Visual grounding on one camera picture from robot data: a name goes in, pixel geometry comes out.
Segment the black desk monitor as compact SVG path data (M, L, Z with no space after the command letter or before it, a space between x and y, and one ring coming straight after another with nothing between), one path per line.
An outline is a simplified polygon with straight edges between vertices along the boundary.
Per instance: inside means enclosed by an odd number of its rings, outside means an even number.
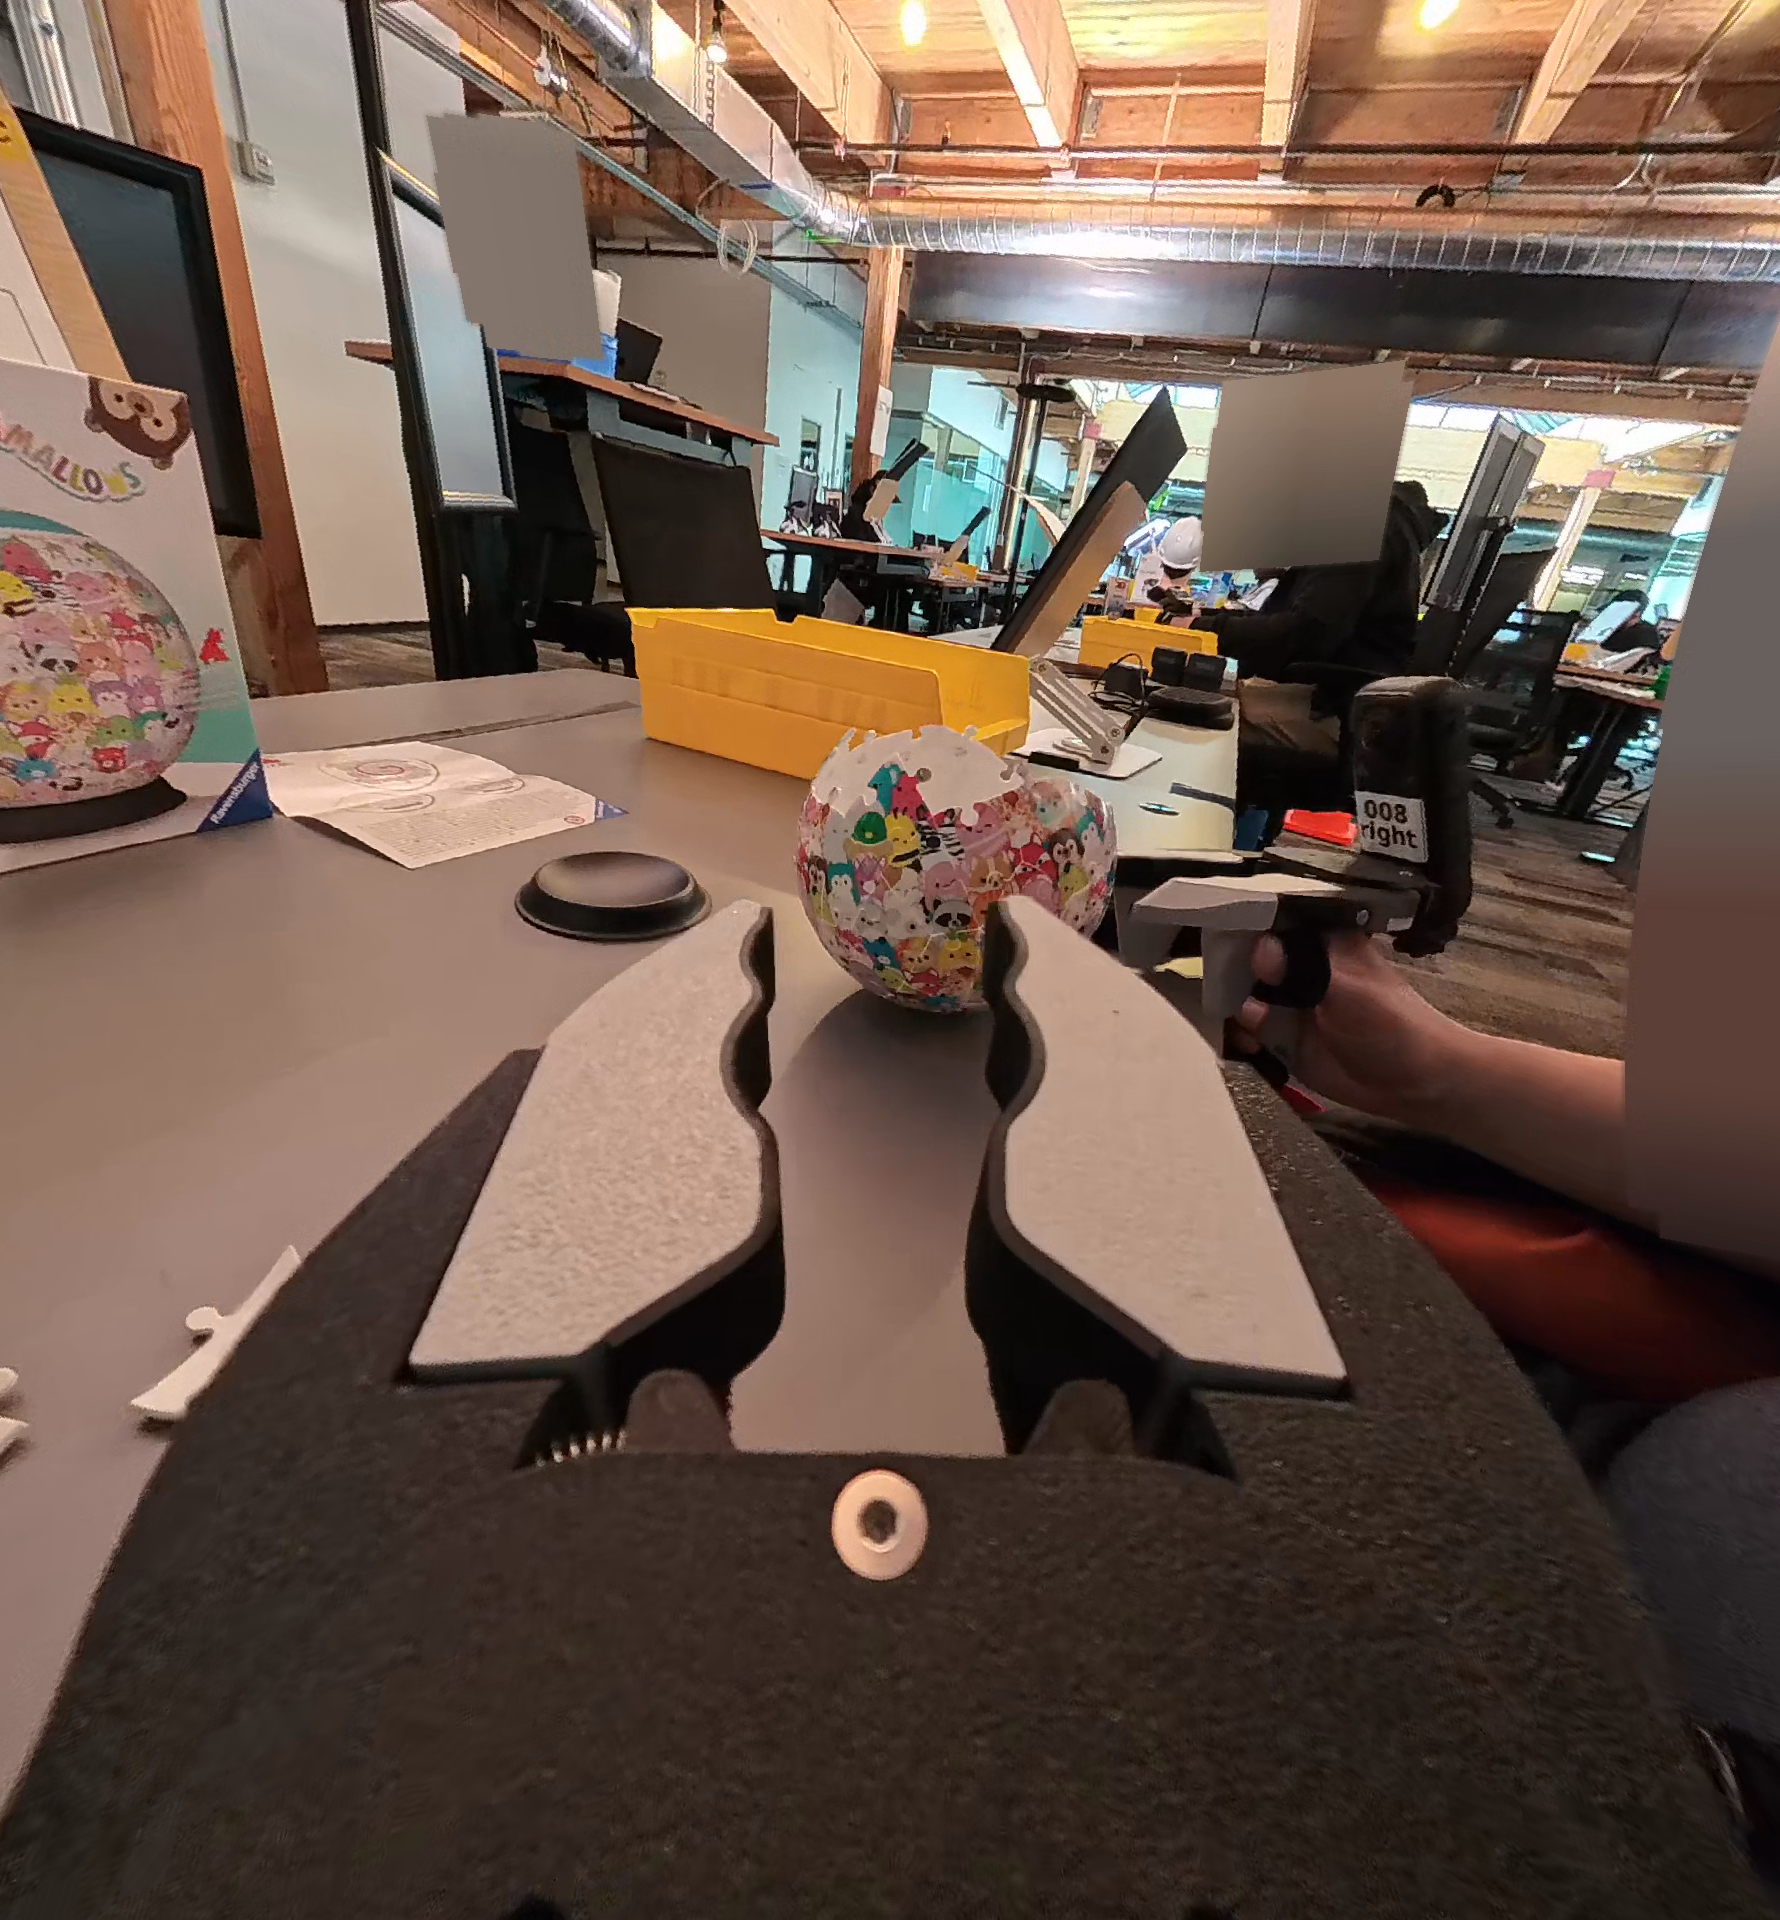
M1449 528L1434 546L1421 584L1425 614L1469 617L1478 611L1541 460L1543 439L1515 415L1491 420Z

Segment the person's orange garment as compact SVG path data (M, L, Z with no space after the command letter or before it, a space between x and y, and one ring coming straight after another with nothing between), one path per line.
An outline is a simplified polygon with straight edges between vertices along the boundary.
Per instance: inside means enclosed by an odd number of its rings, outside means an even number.
M1481 1163L1353 1162L1499 1336L1643 1404L1780 1380L1780 1284Z

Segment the black office chair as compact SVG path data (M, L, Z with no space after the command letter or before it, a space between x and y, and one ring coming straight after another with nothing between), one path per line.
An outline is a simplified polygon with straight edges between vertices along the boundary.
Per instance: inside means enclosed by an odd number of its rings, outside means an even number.
M742 462L590 444L609 567L631 625L662 613L777 613L760 496Z
M1515 611L1454 677L1464 691L1468 744L1509 778L1549 733L1556 674L1579 613Z

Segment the folded instruction leaflet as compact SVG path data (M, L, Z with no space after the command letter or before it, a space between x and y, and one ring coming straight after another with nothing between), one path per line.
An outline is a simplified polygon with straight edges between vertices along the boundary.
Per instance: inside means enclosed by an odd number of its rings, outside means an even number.
M425 743L266 754L261 771L284 818L408 871L625 815L568 783Z

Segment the wooden top desk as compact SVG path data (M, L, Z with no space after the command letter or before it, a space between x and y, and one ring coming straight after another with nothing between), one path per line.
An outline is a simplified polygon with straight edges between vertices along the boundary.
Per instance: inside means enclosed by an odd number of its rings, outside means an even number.
M614 376L540 358L496 357L517 500L512 590L517 613L543 650L585 654L598 665L626 661L621 590L609 567L604 517L590 444L634 442L704 462L742 462L769 438L732 420Z

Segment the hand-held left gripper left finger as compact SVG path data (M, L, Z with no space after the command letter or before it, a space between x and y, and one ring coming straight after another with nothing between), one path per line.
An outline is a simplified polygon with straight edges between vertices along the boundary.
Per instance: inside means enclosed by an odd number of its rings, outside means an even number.
M416 1381L598 1380L715 1285L779 1273L774 922L733 900L540 1046L408 1348Z

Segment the tilted black monitor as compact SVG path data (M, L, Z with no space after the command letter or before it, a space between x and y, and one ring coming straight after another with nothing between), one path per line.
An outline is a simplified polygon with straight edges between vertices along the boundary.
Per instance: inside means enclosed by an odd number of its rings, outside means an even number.
M1043 659L1061 640L1125 542L1148 522L1151 500L1167 486L1185 447L1174 397L1161 386L992 637L992 656Z

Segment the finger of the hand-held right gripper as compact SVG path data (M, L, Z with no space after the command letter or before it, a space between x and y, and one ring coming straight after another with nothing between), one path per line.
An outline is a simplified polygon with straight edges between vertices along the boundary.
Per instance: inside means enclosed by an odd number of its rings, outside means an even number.
M1125 962L1158 965L1185 932L1205 965L1243 965L1269 932L1368 929L1374 898L1356 884L1306 873L1196 873L1151 887L1125 906Z

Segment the colourful puzzle ball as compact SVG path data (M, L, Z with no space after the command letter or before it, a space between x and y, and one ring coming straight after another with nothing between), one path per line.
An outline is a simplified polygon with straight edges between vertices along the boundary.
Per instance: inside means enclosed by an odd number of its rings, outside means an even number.
M925 1014L977 1011L984 922L1034 900L1082 938L1111 904L1111 806L969 733L846 734L797 821L794 879L831 959Z

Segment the silver ceiling duct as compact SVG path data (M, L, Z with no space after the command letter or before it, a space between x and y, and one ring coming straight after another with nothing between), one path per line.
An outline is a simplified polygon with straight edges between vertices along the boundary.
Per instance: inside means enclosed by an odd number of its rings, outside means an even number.
M1242 208L1069 195L869 203L819 194L790 221L833 246L918 254L1780 287L1780 233L1499 227L1445 208Z

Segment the person's right hand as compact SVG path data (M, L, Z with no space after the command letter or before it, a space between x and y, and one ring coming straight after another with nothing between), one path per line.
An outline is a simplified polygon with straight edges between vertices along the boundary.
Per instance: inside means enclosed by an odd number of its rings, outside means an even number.
M1285 1009L1252 997L1236 1016L1238 1046L1274 1053L1322 1102L1420 1127L1445 1117L1481 1070L1486 1039L1431 1009L1370 938L1331 932L1326 956L1317 1007L1289 1011L1285 1039L1266 1042L1266 1022Z

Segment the yellow plastic bin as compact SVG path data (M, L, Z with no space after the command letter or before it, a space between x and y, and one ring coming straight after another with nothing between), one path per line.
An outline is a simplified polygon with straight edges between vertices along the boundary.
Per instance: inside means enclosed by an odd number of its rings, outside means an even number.
M1208 628L1176 625L1158 617L1082 617L1076 665L1101 674L1118 661L1133 659L1151 674L1155 654L1171 650L1185 659L1219 656L1219 637Z
M774 613L631 611L645 738L808 781L847 738L945 727L998 754L1030 733L1028 665L955 637Z

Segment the colourful puzzle box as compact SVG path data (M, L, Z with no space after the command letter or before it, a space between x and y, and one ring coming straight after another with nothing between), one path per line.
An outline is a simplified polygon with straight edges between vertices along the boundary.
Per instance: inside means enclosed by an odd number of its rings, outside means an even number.
M188 400L0 358L0 873L273 811Z

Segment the person's right forearm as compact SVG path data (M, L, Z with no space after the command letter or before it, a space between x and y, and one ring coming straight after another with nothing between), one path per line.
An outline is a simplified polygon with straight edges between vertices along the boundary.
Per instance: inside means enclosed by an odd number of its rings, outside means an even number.
M1628 1188L1624 1065L1501 1037L1449 1046L1431 1127L1528 1181L1603 1211Z

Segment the black ball stand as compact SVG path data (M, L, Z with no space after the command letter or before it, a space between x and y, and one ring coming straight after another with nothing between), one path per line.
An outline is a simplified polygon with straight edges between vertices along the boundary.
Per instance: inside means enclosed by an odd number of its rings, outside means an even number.
M710 915L687 868L651 851L579 851L545 862L517 890L526 926L574 942L658 942Z

